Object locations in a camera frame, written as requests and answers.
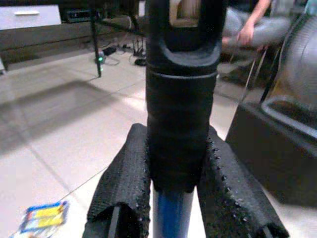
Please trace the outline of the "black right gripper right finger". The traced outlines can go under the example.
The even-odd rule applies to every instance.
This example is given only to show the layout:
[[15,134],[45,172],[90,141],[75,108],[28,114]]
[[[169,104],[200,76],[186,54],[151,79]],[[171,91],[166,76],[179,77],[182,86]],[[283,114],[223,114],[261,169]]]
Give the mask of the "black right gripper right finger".
[[288,238],[260,183],[209,127],[198,198],[208,238]]

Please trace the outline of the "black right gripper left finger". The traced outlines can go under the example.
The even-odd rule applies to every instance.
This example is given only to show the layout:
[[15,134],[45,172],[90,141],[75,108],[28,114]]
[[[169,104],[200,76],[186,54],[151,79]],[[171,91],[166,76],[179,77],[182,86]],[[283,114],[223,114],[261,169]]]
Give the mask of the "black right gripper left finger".
[[85,238],[146,238],[150,224],[147,128],[135,123],[102,174],[85,224]]

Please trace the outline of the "person's hand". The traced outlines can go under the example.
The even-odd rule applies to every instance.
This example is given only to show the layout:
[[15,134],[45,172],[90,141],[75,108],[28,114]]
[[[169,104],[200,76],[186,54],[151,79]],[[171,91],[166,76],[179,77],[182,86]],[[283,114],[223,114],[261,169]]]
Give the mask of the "person's hand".
[[237,40],[242,45],[247,45],[251,42],[254,35],[254,23],[251,21],[246,22],[237,35]]

